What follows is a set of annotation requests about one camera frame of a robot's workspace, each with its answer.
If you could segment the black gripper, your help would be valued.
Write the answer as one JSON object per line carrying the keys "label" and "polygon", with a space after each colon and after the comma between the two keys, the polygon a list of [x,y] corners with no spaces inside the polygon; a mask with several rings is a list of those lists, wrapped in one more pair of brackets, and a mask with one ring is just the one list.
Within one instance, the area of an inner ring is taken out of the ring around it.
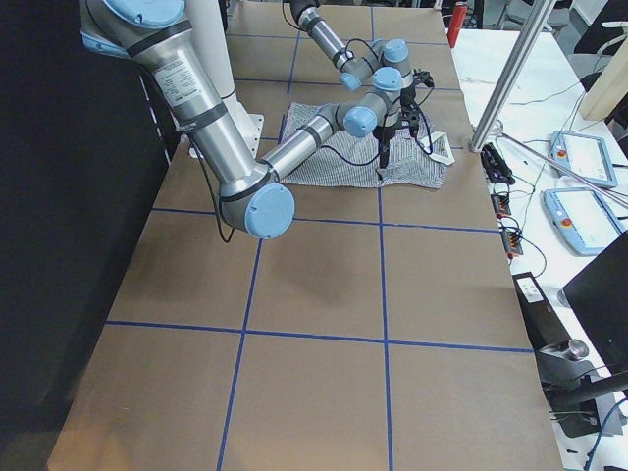
{"label": "black gripper", "polygon": [[392,109],[384,117],[383,124],[376,126],[373,136],[378,142],[379,168],[385,169],[390,161],[391,140],[400,130],[407,130],[411,138],[417,138],[420,129],[416,84],[403,88],[392,103]]}

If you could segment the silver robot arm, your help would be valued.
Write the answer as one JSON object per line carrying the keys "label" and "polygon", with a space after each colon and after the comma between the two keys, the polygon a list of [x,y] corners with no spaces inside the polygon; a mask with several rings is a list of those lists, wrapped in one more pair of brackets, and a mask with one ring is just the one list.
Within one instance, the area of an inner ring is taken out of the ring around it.
{"label": "silver robot arm", "polygon": [[400,87],[414,83],[409,50],[403,39],[352,38],[344,42],[321,16],[319,1],[288,1],[295,26],[304,31],[340,73],[340,82],[350,91],[365,85],[379,69],[394,68],[400,73]]}
{"label": "silver robot arm", "polygon": [[326,104],[281,145],[257,158],[255,126],[239,104],[225,17],[216,1],[84,1],[80,33],[95,53],[130,60],[152,75],[179,129],[218,180],[213,204],[221,224],[274,238],[292,222],[295,203],[283,179],[339,131],[374,135],[379,158],[416,95],[416,79],[401,39],[376,40],[356,56],[319,13],[315,1],[286,1],[296,27],[319,46],[353,102]]}

